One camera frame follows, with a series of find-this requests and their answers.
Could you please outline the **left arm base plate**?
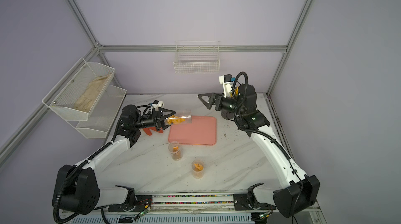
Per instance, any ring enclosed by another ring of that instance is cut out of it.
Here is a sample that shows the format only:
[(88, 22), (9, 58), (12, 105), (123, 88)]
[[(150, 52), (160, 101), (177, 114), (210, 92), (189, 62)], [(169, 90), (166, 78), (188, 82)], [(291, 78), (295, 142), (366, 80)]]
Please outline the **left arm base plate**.
[(145, 209), (145, 206), (151, 206), (153, 196), (152, 195), (136, 195), (135, 205), (128, 203), (113, 204), (108, 207), (108, 212), (135, 212), (139, 213)]

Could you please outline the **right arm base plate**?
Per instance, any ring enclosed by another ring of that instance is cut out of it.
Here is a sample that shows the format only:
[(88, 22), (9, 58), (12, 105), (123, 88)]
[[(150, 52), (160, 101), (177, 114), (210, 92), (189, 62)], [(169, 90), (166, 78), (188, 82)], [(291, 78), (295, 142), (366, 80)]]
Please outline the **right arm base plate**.
[(275, 210), (274, 205), (259, 203), (250, 193), (233, 195), (235, 210)]

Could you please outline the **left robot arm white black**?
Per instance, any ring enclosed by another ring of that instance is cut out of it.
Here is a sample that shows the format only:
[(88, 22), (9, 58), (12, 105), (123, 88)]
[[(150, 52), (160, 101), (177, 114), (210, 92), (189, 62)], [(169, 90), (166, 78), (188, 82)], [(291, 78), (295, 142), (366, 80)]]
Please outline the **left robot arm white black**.
[(176, 112), (162, 105), (161, 101), (155, 101), (144, 105), (145, 111), (132, 104), (125, 106), (110, 141), (88, 158), (58, 171), (52, 199), (53, 219), (57, 224), (93, 210), (103, 211), (111, 205), (122, 205), (128, 210), (136, 207), (134, 188), (122, 185), (100, 188), (98, 177), (119, 155), (137, 143), (142, 129), (154, 127), (159, 131), (170, 127), (167, 119)]

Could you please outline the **clear jar with cookies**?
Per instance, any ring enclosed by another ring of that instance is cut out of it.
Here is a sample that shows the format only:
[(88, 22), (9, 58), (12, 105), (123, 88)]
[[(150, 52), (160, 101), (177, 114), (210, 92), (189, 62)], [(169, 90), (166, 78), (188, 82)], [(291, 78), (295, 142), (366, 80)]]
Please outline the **clear jar with cookies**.
[(165, 119), (168, 125), (190, 124), (192, 123), (191, 110), (178, 111), (175, 115)]

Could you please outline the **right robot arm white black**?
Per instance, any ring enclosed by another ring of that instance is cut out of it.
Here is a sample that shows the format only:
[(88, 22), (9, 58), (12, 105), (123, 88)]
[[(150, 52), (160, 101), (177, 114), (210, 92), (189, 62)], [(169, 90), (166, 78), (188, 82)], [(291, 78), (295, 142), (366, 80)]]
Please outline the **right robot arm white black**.
[(223, 118), (234, 121), (239, 131), (245, 132), (261, 149), (276, 172), (279, 187), (270, 189), (257, 183), (247, 190), (247, 202), (252, 209), (264, 204), (276, 207), (285, 218), (313, 206), (320, 182), (309, 176), (278, 141), (267, 117), (258, 109), (257, 93), (249, 84), (247, 73), (219, 78), (223, 93), (203, 93), (198, 99), (205, 107), (220, 111)]

